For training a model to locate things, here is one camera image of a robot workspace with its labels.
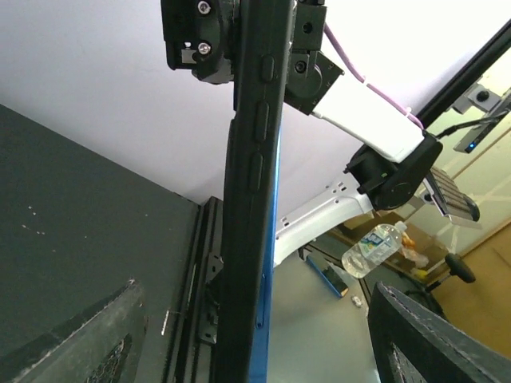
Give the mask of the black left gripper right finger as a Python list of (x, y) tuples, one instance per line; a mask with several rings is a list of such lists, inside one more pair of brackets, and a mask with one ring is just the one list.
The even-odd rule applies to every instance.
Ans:
[(368, 326), (381, 382), (509, 382), (510, 360), (392, 286), (375, 284)]

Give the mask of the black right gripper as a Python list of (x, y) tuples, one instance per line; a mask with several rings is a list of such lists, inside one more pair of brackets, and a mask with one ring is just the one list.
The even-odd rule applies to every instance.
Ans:
[(233, 83), (235, 109), (259, 101), (309, 115), (343, 70), (322, 51), (323, 1), (163, 1), (168, 67)]

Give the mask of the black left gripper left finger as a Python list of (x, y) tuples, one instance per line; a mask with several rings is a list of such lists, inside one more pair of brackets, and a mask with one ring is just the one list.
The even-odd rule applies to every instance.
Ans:
[(1, 357), (2, 382), (134, 382), (148, 316), (130, 280), (33, 341)]

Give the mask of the phone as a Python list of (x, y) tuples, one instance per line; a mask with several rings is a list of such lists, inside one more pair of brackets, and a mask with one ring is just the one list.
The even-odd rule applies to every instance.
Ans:
[(248, 381), (282, 108), (250, 101), (229, 129), (212, 382)]

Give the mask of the blue smartphone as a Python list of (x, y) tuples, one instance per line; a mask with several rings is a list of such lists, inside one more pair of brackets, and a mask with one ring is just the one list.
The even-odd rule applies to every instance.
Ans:
[(277, 201), (279, 194), (279, 165), (280, 165), (281, 133), (278, 135), (274, 185), (268, 208), (268, 229), (264, 248), (263, 268), (259, 289), (255, 329), (252, 343), (252, 355), (249, 365), (249, 383), (265, 383), (267, 381), (268, 354), (271, 327), (271, 295), (273, 287), (273, 268), (275, 253), (275, 233), (277, 224)]

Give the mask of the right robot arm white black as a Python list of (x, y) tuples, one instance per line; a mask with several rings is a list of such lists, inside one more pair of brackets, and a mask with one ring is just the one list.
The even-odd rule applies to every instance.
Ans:
[[(344, 219), (408, 202), (438, 158), (442, 144), (419, 121), (372, 85), (345, 74), (322, 51), (330, 37), (322, 1), (163, 1), (166, 59), (211, 85), (232, 83), (233, 108), (224, 178), (221, 255), (261, 266)], [(333, 186), (292, 212), (281, 228), (276, 205), (284, 105), (340, 128), (361, 142), (344, 169), (354, 191)]]

